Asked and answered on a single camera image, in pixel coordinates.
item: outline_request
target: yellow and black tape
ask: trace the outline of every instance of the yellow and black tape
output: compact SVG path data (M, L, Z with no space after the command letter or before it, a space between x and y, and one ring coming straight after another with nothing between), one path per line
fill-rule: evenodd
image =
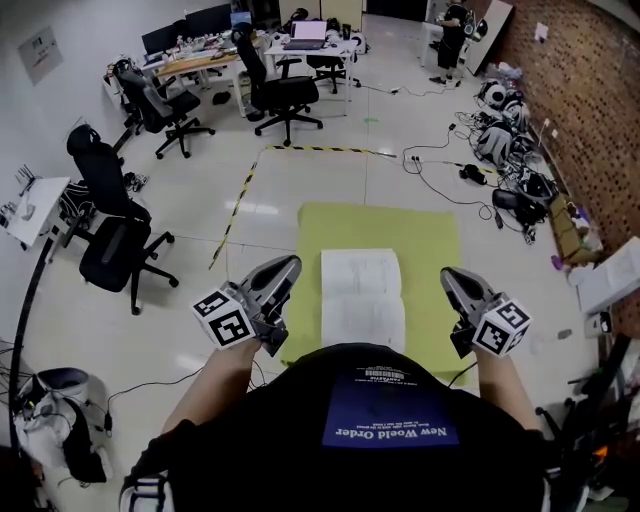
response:
M356 148L321 148L317 146L267 146L265 149L292 149L297 151L334 151L334 152L351 152L351 153L369 153L372 155L382 155L382 156L387 156L391 158L396 158L396 155L390 155L387 153L378 153L377 151L371 151L369 149L356 149ZM231 225L233 224L233 219L238 214L238 210L240 209L240 202L242 201L242 198L247 193L247 190L249 190L249 183L251 183L251 180L253 179L253 175L256 172L256 167L258 166L258 159L256 159L255 162L253 162L253 165L251 166L251 170L249 171L249 175L247 176L247 179L244 180L244 185L242 185L242 190L240 191L240 195L238 196L236 205L233 207L233 213L231 214L231 218L229 219L229 224L227 224L227 229L225 229L224 231L224 237L222 238L222 242L220 242L220 245L216 249L216 252L213 254L213 260L209 265L209 270L211 270L216 260L220 256L220 253L222 252L222 248L227 243L227 239L229 238L229 232L231 231Z
M334 153L368 153L370 155L381 155L388 156L390 158L396 158L396 155L380 153L378 151L371 151L370 149L358 148L322 148L319 146L267 146L266 149L288 149L290 151L329 151Z
M257 165L258 165L258 161L256 160L255 162L253 162L253 165L251 166L251 170L249 171L249 175L247 176L247 179L244 180L244 185L242 185L242 190L240 191L240 195L236 200L236 205L233 207L233 213L231 214L231 218L229 219L229 224L227 224L227 229L225 229L224 231L224 237L222 238L222 242L220 242L220 245L216 249L216 252L213 254L213 260L209 265L209 270L211 270L214 263L218 259L218 256L220 256L220 252L222 251L224 244L227 243L227 238L229 237L229 231L231 231L231 225L233 224L233 218L238 214L238 210L240 209L240 202L242 201L242 198L247 193L247 190L249 190L249 183L251 183L251 180L253 179L253 175L256 172Z

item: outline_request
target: office chair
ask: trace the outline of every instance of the office chair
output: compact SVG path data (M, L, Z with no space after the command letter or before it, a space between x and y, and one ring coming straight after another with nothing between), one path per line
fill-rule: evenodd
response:
M184 148L184 138L187 135L202 132L210 135L216 133L211 128L193 128L193 126L200 126L197 117L187 121L187 113L200 105L200 100L189 91L163 99L160 93L163 90L166 91L166 84L156 90L143 76L132 69L121 72L118 78L129 101L135 103L142 112L144 127L148 132L160 133L163 128L172 127L165 132L167 136L165 143L156 150L158 160L164 157L162 151L176 140L180 142L182 155L189 158L191 153Z
M116 152L101 142L88 124L71 132L67 152L78 166L95 207L109 217L95 234L71 232L63 245L67 247L74 234L89 241L80 262L80 273L103 290L120 292L131 277L131 313L139 315L136 299L141 270L166 277L174 288L179 284L171 274L146 263L147 258L158 258L155 251L161 243L172 244L175 238L167 231L144 247L151 234L151 215L129 198Z
M252 30L248 23L238 23L231 38L251 77L251 104L261 112L269 111L276 116L258 126L255 134L262 135L262 130L267 126L284 122L287 129L284 145L289 146L291 145L291 121L315 123L318 128L322 128L322 121L298 114L302 109L307 113L311 111L308 104L318 101L320 97L318 88L311 77L289 78L289 66L302 62L300 59L276 63L276 67L283 67L282 78L267 81L267 70L251 43Z
M344 62L340 57L309 55L307 56L307 64L316 70L316 77L313 79L314 82L319 82L320 80L331 80L333 82L333 90L331 93L338 94L338 84L336 79L347 79L347 70L344 69ZM329 68L329 70L327 71L319 68ZM357 78L351 77L351 80L356 83L356 87L362 87L360 80Z

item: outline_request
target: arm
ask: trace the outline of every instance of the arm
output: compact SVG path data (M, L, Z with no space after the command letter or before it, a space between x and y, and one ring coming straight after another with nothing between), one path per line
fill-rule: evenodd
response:
M475 351L478 360L480 396L500 407L527 430L540 430L540 423L520 377L509 356L502 359L482 349Z
M162 432L182 420L201 425L242 399L251 379L253 357L260 342L249 340L227 350L216 350L167 419Z

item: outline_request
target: yellow-green mat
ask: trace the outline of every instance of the yellow-green mat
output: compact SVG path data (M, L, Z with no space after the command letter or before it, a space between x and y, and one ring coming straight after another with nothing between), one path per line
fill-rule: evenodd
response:
M386 249L396 252L406 314L405 355L445 380L467 362L449 339L458 315L440 286L440 269L460 265L452 213L430 213L340 203L306 203L298 212L297 254L302 274L289 302L284 364L321 347L323 249Z

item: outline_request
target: backpack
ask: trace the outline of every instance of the backpack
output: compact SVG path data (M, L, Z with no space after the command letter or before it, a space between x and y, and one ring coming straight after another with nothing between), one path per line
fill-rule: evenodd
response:
M58 201L58 210L60 218L67 224L71 223L78 217L82 220L78 227L88 230L91 222L96 215L96 207L91 200L89 189L84 184L84 180L77 183L69 183Z

